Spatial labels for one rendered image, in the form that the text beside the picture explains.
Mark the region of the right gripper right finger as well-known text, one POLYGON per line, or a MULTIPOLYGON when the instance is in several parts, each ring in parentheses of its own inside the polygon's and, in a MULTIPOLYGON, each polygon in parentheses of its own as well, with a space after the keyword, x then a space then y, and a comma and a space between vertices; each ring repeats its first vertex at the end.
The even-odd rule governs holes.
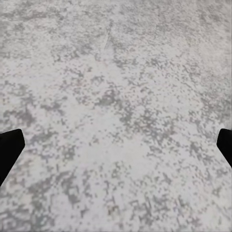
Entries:
POLYGON ((220 129, 217 138, 217 147, 232 167, 232 130, 220 129))

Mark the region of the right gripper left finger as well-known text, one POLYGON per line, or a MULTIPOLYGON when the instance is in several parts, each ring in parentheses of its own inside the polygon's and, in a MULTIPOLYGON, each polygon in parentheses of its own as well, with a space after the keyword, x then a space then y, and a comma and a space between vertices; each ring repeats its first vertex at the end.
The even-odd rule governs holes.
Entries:
POLYGON ((21 129, 0 134, 0 187, 25 147, 21 129))

